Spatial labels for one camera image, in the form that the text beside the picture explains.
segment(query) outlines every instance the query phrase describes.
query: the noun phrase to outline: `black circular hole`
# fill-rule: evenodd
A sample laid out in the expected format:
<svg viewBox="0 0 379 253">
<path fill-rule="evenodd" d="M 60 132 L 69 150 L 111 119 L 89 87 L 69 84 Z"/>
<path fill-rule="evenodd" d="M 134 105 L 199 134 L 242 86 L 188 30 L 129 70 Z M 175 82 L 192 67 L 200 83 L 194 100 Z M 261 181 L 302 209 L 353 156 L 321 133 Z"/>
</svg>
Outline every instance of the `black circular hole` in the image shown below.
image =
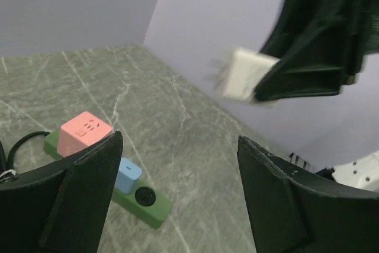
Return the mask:
<svg viewBox="0 0 379 253">
<path fill-rule="evenodd" d="M 153 189 L 149 187 L 140 187 L 136 191 L 136 201 L 141 206 L 152 206 L 156 201 L 156 195 Z"/>
</svg>

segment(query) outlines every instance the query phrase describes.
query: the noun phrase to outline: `marble countertop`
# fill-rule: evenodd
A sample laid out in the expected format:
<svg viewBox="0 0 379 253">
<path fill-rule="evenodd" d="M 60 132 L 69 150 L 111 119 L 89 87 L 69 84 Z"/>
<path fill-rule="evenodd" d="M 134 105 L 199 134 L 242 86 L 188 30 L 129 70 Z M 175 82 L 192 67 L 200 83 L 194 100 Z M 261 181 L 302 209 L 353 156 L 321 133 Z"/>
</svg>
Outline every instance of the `marble countertop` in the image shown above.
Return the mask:
<svg viewBox="0 0 379 253">
<path fill-rule="evenodd" d="M 256 252 L 243 197 L 238 135 L 283 153 L 143 46 L 6 57 L 0 62 L 0 133 L 6 150 L 36 130 L 90 111 L 120 130 L 125 157 L 174 201 L 153 230 L 111 202 L 100 253 Z M 43 138 L 22 146 L 21 172 L 53 162 Z"/>
</svg>

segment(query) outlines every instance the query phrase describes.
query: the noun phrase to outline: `gray wall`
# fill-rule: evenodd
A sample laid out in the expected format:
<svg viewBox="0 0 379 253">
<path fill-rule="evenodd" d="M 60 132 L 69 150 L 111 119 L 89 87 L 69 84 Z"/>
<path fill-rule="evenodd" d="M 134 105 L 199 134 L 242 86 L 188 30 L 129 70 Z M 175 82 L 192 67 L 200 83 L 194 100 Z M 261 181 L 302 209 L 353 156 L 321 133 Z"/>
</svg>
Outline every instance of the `gray wall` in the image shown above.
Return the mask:
<svg viewBox="0 0 379 253">
<path fill-rule="evenodd" d="M 379 149 L 379 65 L 368 57 L 358 84 L 342 95 L 282 100 L 268 110 L 224 101 L 204 75 L 231 46 L 259 50 L 281 0 L 158 0 L 145 45 L 248 126 L 314 166 L 352 161 Z"/>
<path fill-rule="evenodd" d="M 0 0 L 0 56 L 143 43 L 157 0 Z"/>
</svg>

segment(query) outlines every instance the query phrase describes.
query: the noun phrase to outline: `gray marble table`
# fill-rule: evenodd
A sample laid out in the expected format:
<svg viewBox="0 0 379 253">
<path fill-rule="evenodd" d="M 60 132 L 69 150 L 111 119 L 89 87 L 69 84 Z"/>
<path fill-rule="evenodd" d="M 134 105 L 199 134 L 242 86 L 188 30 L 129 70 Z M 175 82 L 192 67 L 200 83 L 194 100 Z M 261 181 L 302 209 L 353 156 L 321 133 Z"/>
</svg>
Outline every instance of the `gray marble table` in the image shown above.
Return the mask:
<svg viewBox="0 0 379 253">
<path fill-rule="evenodd" d="M 159 230 L 111 202 L 98 252 L 256 252 L 236 148 L 241 134 L 281 156 L 264 138 L 142 46 L 1 58 L 0 139 L 7 150 L 86 110 L 122 132 L 124 156 L 174 201 Z M 22 146 L 16 169 L 53 162 L 42 145 L 37 137 Z"/>
</svg>

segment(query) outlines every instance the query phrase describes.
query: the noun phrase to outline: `light blue block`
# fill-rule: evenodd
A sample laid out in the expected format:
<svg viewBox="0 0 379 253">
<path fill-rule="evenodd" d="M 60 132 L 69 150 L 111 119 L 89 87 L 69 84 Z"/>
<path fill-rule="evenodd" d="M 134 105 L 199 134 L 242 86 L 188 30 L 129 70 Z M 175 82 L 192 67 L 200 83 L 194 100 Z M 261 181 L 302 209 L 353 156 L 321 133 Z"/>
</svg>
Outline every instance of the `light blue block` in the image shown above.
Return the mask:
<svg viewBox="0 0 379 253">
<path fill-rule="evenodd" d="M 129 195 L 136 185 L 138 178 L 142 175 L 142 169 L 127 158 L 121 158 L 118 168 L 115 188 Z"/>
</svg>

